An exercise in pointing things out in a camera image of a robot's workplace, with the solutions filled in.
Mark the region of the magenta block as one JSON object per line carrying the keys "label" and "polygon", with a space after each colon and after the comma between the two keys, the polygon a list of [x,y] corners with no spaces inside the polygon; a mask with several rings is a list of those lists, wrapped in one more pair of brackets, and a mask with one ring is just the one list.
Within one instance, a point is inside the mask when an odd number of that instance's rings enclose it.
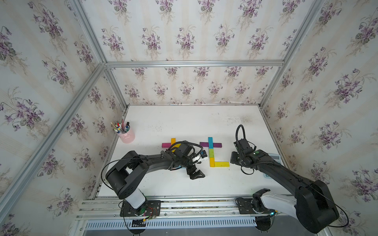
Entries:
{"label": "magenta block", "polygon": [[162,148],[169,148],[171,146],[171,143],[162,143],[161,147]]}

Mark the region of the purple block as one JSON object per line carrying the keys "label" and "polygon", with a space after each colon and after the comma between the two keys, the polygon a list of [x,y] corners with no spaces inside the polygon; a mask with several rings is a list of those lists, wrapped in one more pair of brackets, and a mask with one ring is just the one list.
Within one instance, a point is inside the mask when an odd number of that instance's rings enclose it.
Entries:
{"label": "purple block", "polygon": [[222,143],[214,143],[213,147],[214,148],[222,148]]}
{"label": "purple block", "polygon": [[200,142],[200,145],[204,148],[208,148],[209,147],[209,143],[207,142]]}

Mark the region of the yellow-orange block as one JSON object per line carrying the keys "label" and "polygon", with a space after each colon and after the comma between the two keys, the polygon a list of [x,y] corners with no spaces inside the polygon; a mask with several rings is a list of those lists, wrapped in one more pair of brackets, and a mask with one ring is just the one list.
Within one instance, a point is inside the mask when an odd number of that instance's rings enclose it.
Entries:
{"label": "yellow-orange block", "polygon": [[213,157],[209,158],[210,167],[215,167],[215,159]]}

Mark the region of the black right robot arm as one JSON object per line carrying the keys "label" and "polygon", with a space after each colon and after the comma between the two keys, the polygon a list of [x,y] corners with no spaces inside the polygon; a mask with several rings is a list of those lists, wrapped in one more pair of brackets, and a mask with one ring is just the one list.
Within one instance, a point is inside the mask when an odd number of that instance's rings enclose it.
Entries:
{"label": "black right robot arm", "polygon": [[327,184],[322,181],[314,182],[294,173],[268,153],[252,148],[245,138],[235,141],[234,145],[236,151],[231,154],[232,164],[268,175],[291,194],[275,194],[264,188],[255,192],[249,200],[238,198],[237,203],[242,209],[257,214],[280,211],[297,219],[313,234],[319,233],[339,218]]}

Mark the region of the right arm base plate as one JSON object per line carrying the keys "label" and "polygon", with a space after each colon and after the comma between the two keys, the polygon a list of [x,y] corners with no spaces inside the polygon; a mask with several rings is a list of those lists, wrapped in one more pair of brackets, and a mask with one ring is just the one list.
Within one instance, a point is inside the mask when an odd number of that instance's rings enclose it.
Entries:
{"label": "right arm base plate", "polygon": [[275,215],[277,212],[265,207],[261,200],[256,198],[236,198],[235,204],[240,214],[267,214]]}

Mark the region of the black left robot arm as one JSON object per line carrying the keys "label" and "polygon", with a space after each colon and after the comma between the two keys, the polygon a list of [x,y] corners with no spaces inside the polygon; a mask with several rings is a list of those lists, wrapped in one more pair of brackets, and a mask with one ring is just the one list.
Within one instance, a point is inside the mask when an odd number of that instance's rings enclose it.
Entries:
{"label": "black left robot arm", "polygon": [[135,210],[144,210],[147,199],[138,186],[146,174],[185,168],[191,180],[204,178],[205,175],[197,169],[196,164],[207,157],[203,146],[188,141],[175,142],[155,155],[141,155],[132,150],[121,159],[111,161],[113,166],[101,179],[106,180],[108,188],[120,200],[126,201]]}

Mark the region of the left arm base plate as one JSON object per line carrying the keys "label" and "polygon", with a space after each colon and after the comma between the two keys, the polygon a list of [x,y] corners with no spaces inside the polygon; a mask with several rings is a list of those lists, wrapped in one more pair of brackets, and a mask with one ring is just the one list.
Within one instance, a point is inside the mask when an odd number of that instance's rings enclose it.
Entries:
{"label": "left arm base plate", "polygon": [[122,201],[120,206],[120,216],[121,217],[156,217],[160,215],[161,201],[159,200],[147,200],[139,208],[134,209],[128,202],[125,200]]}

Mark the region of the yellow long block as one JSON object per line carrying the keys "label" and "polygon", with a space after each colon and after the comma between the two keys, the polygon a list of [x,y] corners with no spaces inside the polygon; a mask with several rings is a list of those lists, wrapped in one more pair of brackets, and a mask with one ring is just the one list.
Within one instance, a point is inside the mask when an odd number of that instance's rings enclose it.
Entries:
{"label": "yellow long block", "polygon": [[221,167],[221,168],[228,168],[230,166],[229,162],[221,162],[221,161],[216,161],[214,163],[215,167]]}

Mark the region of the teal long block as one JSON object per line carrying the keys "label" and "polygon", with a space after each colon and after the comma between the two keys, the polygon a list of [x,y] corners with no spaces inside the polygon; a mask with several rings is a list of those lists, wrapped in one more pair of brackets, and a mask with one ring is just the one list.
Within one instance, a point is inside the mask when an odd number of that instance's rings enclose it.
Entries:
{"label": "teal long block", "polygon": [[209,149],[213,149],[214,148],[214,143],[213,143],[213,138],[212,137],[208,138],[208,147],[209,147]]}

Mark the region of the lime green block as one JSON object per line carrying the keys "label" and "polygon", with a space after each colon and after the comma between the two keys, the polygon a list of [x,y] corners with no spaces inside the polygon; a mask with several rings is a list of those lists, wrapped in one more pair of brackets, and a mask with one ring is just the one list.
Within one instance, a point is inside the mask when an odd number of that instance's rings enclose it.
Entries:
{"label": "lime green block", "polygon": [[214,158],[215,157],[215,155],[214,155],[214,149],[213,148],[209,149],[209,157],[210,158]]}

